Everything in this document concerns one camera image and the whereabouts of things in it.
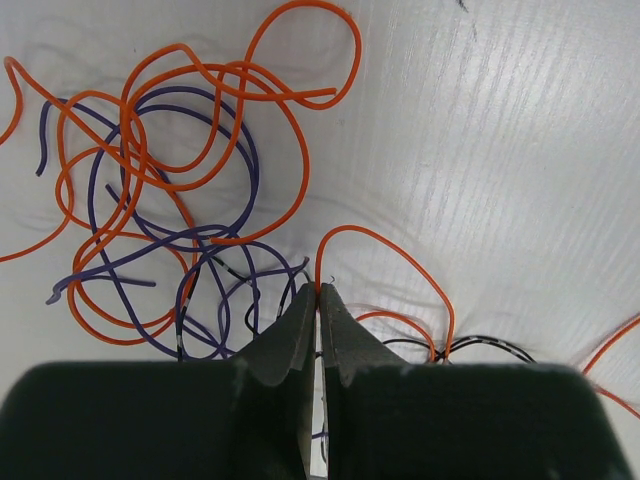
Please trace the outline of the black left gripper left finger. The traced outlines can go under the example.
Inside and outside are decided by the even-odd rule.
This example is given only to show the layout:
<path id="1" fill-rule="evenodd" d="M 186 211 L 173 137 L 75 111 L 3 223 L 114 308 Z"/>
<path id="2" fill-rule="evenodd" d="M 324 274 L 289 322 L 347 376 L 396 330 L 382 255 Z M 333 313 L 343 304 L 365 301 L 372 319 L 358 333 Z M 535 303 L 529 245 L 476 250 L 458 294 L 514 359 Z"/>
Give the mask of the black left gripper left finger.
<path id="1" fill-rule="evenodd" d="M 5 479 L 305 479 L 315 289 L 226 360 L 57 362 L 1 408 Z"/>

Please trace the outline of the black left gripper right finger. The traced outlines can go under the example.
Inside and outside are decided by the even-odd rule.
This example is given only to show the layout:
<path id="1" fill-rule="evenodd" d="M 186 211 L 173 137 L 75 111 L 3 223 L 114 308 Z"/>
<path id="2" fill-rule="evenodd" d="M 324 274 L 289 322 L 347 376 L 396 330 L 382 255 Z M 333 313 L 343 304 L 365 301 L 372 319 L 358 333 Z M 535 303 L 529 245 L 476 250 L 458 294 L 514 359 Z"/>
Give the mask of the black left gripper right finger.
<path id="1" fill-rule="evenodd" d="M 554 364 L 412 364 L 323 284 L 332 479 L 629 479 L 595 392 Z"/>

